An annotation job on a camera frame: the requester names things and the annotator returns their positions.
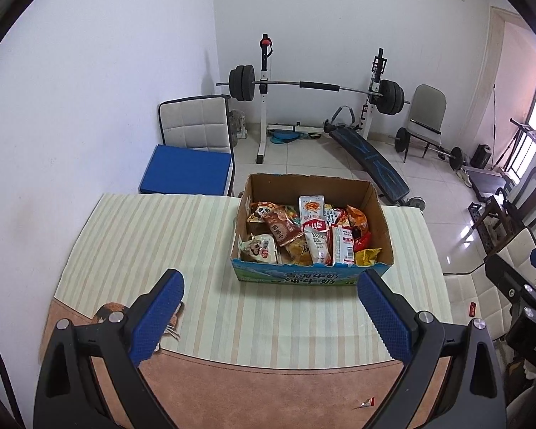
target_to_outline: blue box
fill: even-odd
[[[231,255],[238,280],[248,282],[289,283],[296,285],[355,285],[359,275],[369,269],[355,265],[298,266],[293,264],[267,264],[240,259],[239,242],[250,235],[270,233],[263,223],[247,222],[250,203],[269,201],[298,205],[300,196],[323,195],[328,204],[345,207],[348,204],[361,209],[367,216],[372,232],[370,247],[381,248],[373,269],[382,276],[393,265],[393,248],[387,222],[371,182],[323,176],[297,176],[287,174],[252,174],[249,176],[240,200]]]

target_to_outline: chair backrest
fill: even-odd
[[[533,178],[536,177],[536,167],[533,167],[532,171],[530,171],[530,174],[528,175],[528,178],[522,185],[520,192],[516,195],[514,200],[512,201],[512,204],[517,208],[516,210],[516,217],[520,219],[520,222],[522,222],[524,219],[526,219],[527,216],[532,214],[534,211],[536,211],[536,187],[530,195],[526,197],[526,199],[522,202],[520,202],[520,199],[522,195],[524,194],[524,191],[526,190],[526,187],[528,186],[528,183],[533,180]],[[529,224],[527,224],[527,227],[534,227],[536,225],[536,218],[532,220]]]
[[[445,110],[445,94],[430,85],[421,84],[415,89],[409,119],[440,131]]]
[[[163,144],[233,153],[227,95],[180,98],[159,105]]]

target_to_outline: screw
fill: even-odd
[[[430,322],[433,322],[433,320],[435,319],[435,317],[433,316],[432,313],[430,313],[429,311],[421,311],[419,313],[419,319],[422,321],[422,322],[426,322],[427,324],[429,324]]]
[[[58,328],[60,331],[63,331],[63,329],[67,329],[67,326],[70,325],[70,320],[69,319],[60,319],[57,323],[56,323],[56,328]]]
[[[109,322],[121,322],[123,321],[123,318],[125,315],[121,311],[113,311],[112,314],[109,315]]]
[[[484,322],[484,319],[480,319],[479,317],[473,319],[473,326],[475,326],[477,329],[484,329],[486,327],[486,322]]]

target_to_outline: white wall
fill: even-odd
[[[502,53],[495,80],[496,150],[493,158],[494,163],[518,130],[510,122],[510,118],[519,122],[526,121],[536,91],[536,51],[522,37],[518,29],[520,31],[526,30],[505,23]],[[486,143],[492,150],[494,120],[495,104],[494,98],[491,96],[473,147],[479,143]],[[501,163],[504,164],[506,159],[507,155]]]
[[[0,44],[0,350],[27,424],[81,228],[103,192],[137,191],[158,104],[217,81],[213,0],[35,0]]]
[[[214,0],[220,75],[253,64],[260,76],[259,41],[274,42],[273,80],[313,80],[367,89],[373,57],[383,47],[384,78],[411,99],[422,83],[447,97],[443,143],[456,143],[481,68],[489,0]],[[270,86],[269,120],[321,125],[339,105],[360,109],[364,97]],[[259,120],[259,94],[238,104]],[[372,131],[394,133],[409,107],[396,116],[377,114]]]

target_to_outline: sneaker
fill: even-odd
[[[467,187],[472,187],[473,186],[472,183],[470,182],[469,175],[466,174],[466,172],[465,172],[465,170],[463,168],[461,168],[461,169],[459,169],[457,171],[457,176],[459,176],[462,179],[462,181],[465,183],[465,185]]]

